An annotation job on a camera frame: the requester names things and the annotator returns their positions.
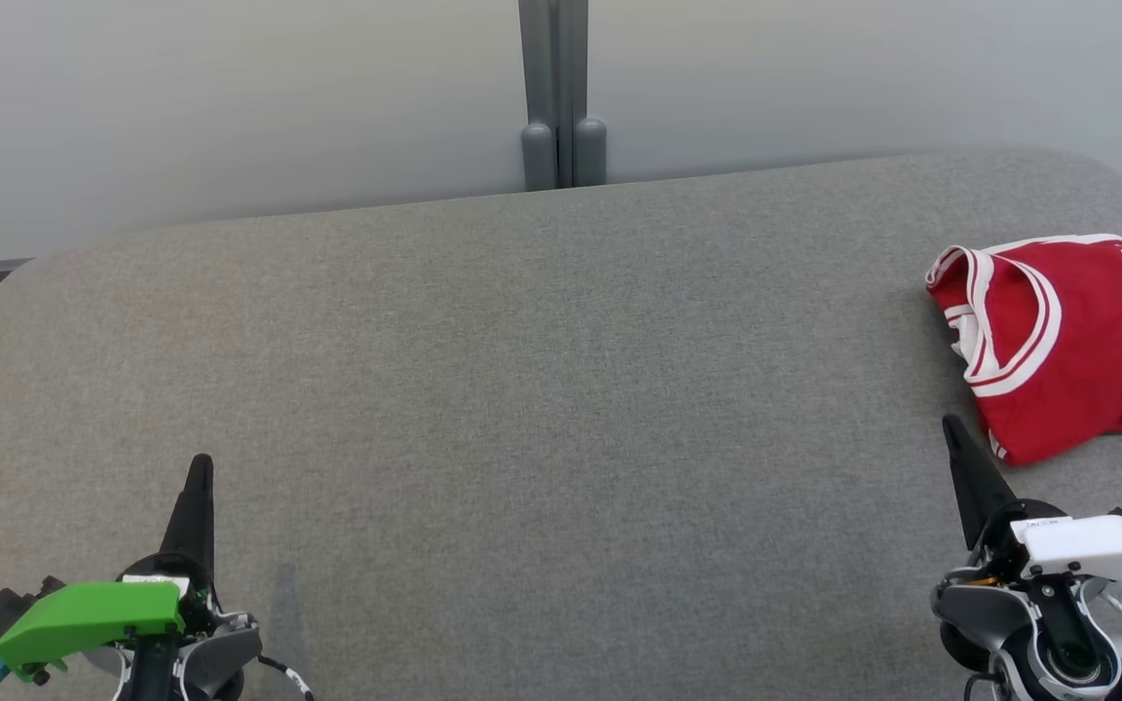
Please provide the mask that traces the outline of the grey fabric sofa seat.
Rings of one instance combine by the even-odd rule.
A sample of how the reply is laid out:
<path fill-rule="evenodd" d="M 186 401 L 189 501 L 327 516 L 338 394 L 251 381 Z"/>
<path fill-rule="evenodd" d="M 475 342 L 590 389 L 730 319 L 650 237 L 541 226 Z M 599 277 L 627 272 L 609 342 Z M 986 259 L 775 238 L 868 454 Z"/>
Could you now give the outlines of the grey fabric sofa seat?
<path fill-rule="evenodd" d="M 218 221 L 0 284 L 0 590 L 102 580 L 215 465 L 215 585 L 318 701 L 962 701 L 923 277 L 1122 236 L 993 150 Z"/>

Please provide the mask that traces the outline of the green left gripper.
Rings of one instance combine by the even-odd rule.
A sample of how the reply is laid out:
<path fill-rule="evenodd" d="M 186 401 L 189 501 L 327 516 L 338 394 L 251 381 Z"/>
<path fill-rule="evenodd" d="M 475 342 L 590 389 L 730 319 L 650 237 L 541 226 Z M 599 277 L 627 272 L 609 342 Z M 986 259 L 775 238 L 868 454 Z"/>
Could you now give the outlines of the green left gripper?
<path fill-rule="evenodd" d="M 160 553 L 138 560 L 116 580 L 76 582 L 42 596 L 0 635 L 0 660 L 22 675 L 99 646 L 188 633 L 186 609 L 195 594 L 213 593 L 214 574 L 214 464 L 196 454 Z"/>

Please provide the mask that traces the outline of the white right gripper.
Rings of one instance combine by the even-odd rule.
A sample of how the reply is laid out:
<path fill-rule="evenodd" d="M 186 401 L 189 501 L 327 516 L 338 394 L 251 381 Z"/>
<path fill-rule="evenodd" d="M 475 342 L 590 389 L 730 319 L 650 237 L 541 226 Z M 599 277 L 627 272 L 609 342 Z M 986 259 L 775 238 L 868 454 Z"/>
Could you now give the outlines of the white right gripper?
<path fill-rule="evenodd" d="M 1122 513 L 1012 519 L 980 542 L 994 515 L 1017 497 L 962 417 L 947 414 L 941 431 L 974 568 L 992 568 L 1003 578 L 1073 575 L 1122 582 Z"/>

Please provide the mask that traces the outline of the grey partition post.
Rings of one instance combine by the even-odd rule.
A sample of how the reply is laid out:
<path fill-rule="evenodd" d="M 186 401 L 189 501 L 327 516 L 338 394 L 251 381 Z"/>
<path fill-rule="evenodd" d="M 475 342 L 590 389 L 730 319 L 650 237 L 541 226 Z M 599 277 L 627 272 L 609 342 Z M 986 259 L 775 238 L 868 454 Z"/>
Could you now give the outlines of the grey partition post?
<path fill-rule="evenodd" d="M 588 108 L 589 0 L 517 0 L 527 191 L 605 185 L 609 129 Z"/>

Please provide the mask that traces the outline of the red basketball jersey white trim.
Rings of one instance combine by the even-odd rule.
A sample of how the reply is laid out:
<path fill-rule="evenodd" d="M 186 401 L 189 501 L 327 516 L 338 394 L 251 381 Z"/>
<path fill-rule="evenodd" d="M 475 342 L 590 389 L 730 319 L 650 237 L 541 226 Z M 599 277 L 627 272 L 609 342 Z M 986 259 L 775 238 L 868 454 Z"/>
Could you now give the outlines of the red basketball jersey white trim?
<path fill-rule="evenodd" d="M 925 287 L 954 332 L 980 426 L 1122 424 L 1122 237 L 950 245 Z"/>

